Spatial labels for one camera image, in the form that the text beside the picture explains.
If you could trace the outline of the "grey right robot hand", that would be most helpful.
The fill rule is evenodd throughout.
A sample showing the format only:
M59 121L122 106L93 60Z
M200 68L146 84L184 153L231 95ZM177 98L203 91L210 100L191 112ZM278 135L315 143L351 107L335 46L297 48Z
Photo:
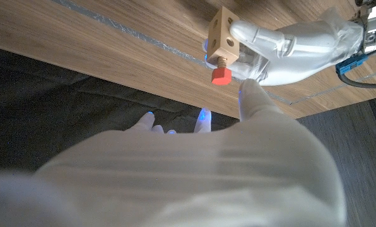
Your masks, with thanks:
M327 148L257 81L240 120L163 132L153 113L96 134L32 175L0 173L0 226L345 226L343 183Z

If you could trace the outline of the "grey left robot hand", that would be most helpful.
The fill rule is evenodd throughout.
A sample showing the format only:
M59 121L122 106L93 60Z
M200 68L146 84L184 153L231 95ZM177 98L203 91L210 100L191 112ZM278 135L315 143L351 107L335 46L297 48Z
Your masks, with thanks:
M237 21L230 34L240 44L239 58L229 66L233 77L279 86L299 82L357 53L363 27L329 8L317 21L277 30Z

